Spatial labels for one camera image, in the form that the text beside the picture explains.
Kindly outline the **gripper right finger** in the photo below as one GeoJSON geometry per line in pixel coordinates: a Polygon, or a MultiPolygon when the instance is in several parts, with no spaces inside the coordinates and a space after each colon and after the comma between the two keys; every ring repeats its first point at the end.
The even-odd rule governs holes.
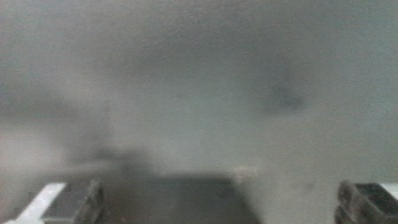
{"type": "Polygon", "coordinates": [[[398,183],[340,183],[335,224],[398,224],[398,183]]]}

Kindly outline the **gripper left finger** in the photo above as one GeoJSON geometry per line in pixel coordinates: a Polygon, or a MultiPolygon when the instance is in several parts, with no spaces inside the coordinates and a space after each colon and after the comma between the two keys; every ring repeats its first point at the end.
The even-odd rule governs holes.
{"type": "Polygon", "coordinates": [[[102,182],[49,183],[11,224],[106,224],[102,182]]]}

